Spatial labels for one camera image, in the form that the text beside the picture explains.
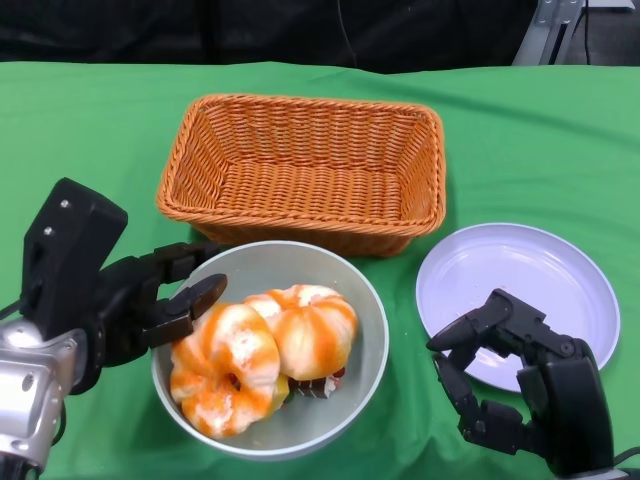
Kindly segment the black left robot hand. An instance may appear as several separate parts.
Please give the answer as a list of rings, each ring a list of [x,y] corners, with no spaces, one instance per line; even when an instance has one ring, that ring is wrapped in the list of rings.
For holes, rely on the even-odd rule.
[[[105,368],[130,363],[193,333],[195,320],[224,293],[227,276],[209,275],[173,298],[159,298],[158,290],[187,279],[220,252],[211,241],[175,243],[102,269],[85,315],[86,366],[71,393],[93,388]]]

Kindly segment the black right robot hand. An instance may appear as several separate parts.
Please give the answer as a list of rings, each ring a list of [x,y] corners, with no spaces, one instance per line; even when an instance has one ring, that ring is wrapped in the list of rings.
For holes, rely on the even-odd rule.
[[[612,424],[597,363],[582,339],[554,332],[536,308],[501,289],[433,336],[427,347],[438,379],[458,413],[463,438],[513,455],[543,458],[559,478],[614,467]],[[518,357],[516,377],[531,418],[480,401],[465,370],[482,348]]]

